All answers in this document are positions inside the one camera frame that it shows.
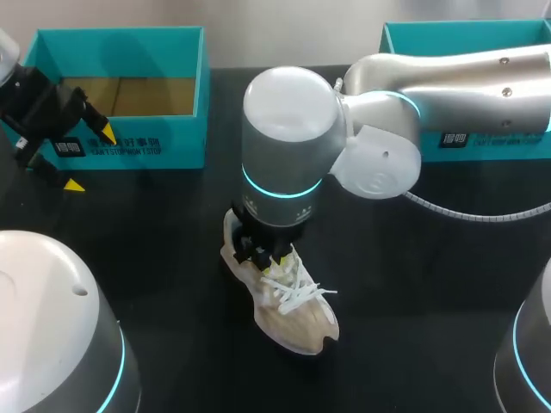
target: beige shoe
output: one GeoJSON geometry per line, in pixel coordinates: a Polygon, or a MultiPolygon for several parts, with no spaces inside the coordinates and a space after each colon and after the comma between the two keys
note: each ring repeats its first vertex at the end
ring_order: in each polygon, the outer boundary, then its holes
{"type": "Polygon", "coordinates": [[[281,259],[271,260],[263,272],[251,261],[241,264],[233,233],[241,226],[232,210],[224,218],[224,246],[220,251],[233,274],[249,289],[254,301],[254,317],[258,327],[272,340],[298,354],[316,355],[324,347],[324,338],[338,340],[338,322],[323,297],[336,293],[318,288],[293,251],[281,259]]]}

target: shoe sole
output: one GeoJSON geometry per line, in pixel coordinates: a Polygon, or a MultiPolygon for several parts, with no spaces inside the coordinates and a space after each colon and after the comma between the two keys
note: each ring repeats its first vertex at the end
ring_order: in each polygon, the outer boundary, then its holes
{"type": "Polygon", "coordinates": [[[326,339],[329,339],[330,342],[334,342],[334,340],[332,340],[330,337],[325,337],[323,348],[318,353],[311,353],[311,352],[305,352],[303,349],[293,348],[291,346],[288,346],[287,344],[284,344],[281,341],[277,340],[275,337],[273,337],[268,332],[268,329],[265,328],[265,326],[263,325],[263,322],[262,321],[259,322],[259,320],[257,318],[257,303],[254,300],[254,293],[253,293],[252,287],[249,286],[249,284],[245,280],[245,277],[242,275],[243,269],[239,266],[239,263],[237,262],[237,260],[235,258],[233,258],[233,254],[230,251],[228,251],[228,249],[226,247],[222,247],[222,249],[220,250],[220,255],[222,256],[222,259],[224,260],[224,263],[226,265],[226,269],[228,269],[229,272],[232,273],[232,275],[237,280],[239,280],[241,282],[241,284],[245,285],[245,287],[247,288],[247,290],[249,292],[249,295],[250,295],[250,297],[252,299],[252,302],[253,302],[255,323],[257,324],[258,328],[270,340],[272,340],[273,342],[276,342],[278,345],[280,345],[281,347],[285,348],[286,350],[288,350],[288,351],[290,351],[294,354],[304,355],[304,356],[308,356],[308,357],[319,356],[320,354],[322,354],[324,352],[325,347],[326,347],[326,341],[327,341],[326,339]]]}

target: black surface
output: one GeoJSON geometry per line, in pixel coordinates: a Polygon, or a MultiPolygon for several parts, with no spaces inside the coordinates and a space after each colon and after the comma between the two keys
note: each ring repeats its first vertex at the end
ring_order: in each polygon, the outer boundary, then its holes
{"type": "MultiPolygon", "coordinates": [[[[333,82],[344,68],[319,72],[333,82]]],[[[7,170],[2,228],[56,237],[88,263],[138,357],[144,413],[499,413],[493,357],[551,256],[551,214],[468,223],[326,179],[296,247],[339,291],[328,299],[341,340],[314,361],[287,354],[219,263],[222,219],[239,197],[241,101],[257,73],[213,72],[204,170],[81,173],[86,195],[19,175],[6,187],[7,170]]],[[[415,192],[511,213],[551,200],[550,176],[551,161],[426,164],[415,192]]]]}

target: teal box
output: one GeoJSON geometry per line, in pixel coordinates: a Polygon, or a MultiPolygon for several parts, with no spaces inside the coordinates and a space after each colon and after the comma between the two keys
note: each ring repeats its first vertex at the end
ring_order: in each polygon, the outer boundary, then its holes
{"type": "MultiPolygon", "coordinates": [[[[203,28],[92,28],[38,30],[26,66],[52,81],[62,77],[192,77],[193,114],[109,117],[118,145],[98,144],[83,121],[76,137],[85,157],[58,157],[46,141],[42,154],[62,170],[196,169],[205,163],[209,78],[203,28]]],[[[19,136],[3,125],[12,143],[19,136]]]]}
{"type": "MultiPolygon", "coordinates": [[[[551,43],[544,20],[387,23],[380,52],[411,56],[449,56],[551,43]]],[[[442,133],[423,133],[424,162],[551,158],[551,133],[493,136],[471,133],[465,145],[442,147],[442,133]]]]}

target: white shoelace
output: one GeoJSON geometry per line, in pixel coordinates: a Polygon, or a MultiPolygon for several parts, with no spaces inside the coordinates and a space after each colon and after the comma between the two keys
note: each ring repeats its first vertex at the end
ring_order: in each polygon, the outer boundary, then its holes
{"type": "MultiPolygon", "coordinates": [[[[274,297],[280,297],[279,302],[280,305],[277,308],[277,310],[282,314],[283,316],[286,314],[289,314],[292,310],[295,310],[299,308],[301,305],[306,303],[307,301],[310,301],[311,299],[320,299],[321,296],[325,293],[330,294],[336,294],[336,291],[331,290],[325,290],[324,288],[318,288],[319,284],[307,284],[308,279],[305,275],[305,269],[302,265],[302,260],[300,257],[294,257],[295,260],[298,260],[298,266],[296,274],[293,273],[293,267],[294,265],[287,265],[285,269],[282,268],[282,272],[284,274],[284,279],[288,280],[288,277],[291,276],[294,278],[293,284],[291,287],[283,285],[281,282],[278,282],[277,280],[274,280],[273,278],[270,278],[270,275],[274,275],[273,269],[270,268],[269,273],[267,276],[264,276],[261,279],[261,282],[265,282],[269,286],[273,287],[275,289],[274,291],[274,297]]],[[[323,311],[328,311],[325,308],[325,305],[322,306],[323,311]]]]}

